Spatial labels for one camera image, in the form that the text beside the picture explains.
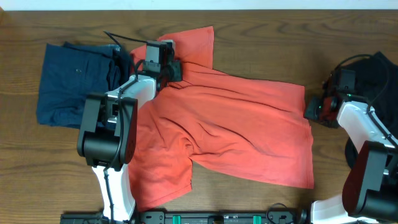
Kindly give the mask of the red t-shirt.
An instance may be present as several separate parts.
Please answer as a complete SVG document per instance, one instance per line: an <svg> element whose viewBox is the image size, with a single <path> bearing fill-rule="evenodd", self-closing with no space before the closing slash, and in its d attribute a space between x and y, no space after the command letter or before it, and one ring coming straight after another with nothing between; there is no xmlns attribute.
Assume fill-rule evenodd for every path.
<svg viewBox="0 0 398 224"><path fill-rule="evenodd" d="M137 209L190 192L194 163L244 179L313 188L304 87L214 70L212 27L164 39L175 42L183 79L170 82L138 111L136 148L128 165Z"/></svg>

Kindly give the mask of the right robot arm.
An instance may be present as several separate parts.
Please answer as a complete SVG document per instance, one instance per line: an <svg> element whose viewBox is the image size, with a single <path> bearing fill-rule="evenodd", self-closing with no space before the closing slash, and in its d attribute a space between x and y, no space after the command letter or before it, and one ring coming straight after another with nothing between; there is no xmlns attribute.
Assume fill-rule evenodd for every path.
<svg viewBox="0 0 398 224"><path fill-rule="evenodd" d="M342 193L313 202L310 222L397 222L397 138L376 116L372 103L351 88L324 89L308 104L305 116L342 127L358 154Z"/></svg>

